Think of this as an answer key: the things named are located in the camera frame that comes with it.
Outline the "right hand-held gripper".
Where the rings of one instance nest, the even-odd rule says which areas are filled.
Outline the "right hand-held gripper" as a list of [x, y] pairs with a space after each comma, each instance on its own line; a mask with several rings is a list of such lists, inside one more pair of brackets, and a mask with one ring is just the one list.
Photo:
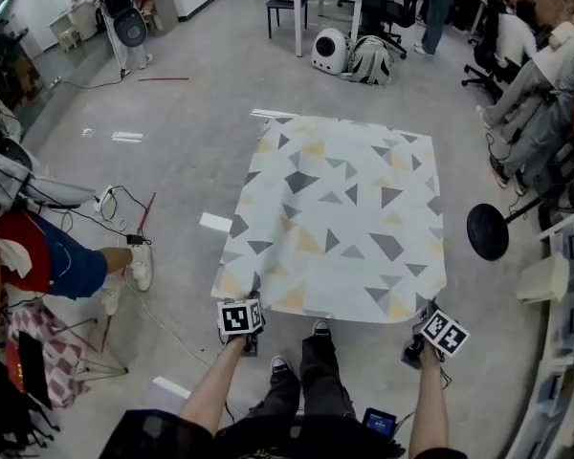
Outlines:
[[469, 337], [470, 333], [457, 320], [430, 300], [421, 312], [420, 321], [412, 327], [412, 338], [402, 350], [401, 362], [413, 369], [420, 369], [426, 342], [435, 349], [441, 361], [445, 357], [453, 357]]

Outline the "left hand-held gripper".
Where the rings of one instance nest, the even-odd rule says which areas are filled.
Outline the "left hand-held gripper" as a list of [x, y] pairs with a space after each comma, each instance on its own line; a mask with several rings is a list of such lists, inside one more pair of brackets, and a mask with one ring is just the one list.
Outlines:
[[265, 326], [259, 298], [224, 299], [217, 303], [217, 311], [217, 328], [220, 341], [226, 344], [237, 337], [244, 337], [243, 355], [256, 357], [258, 336], [263, 332]]

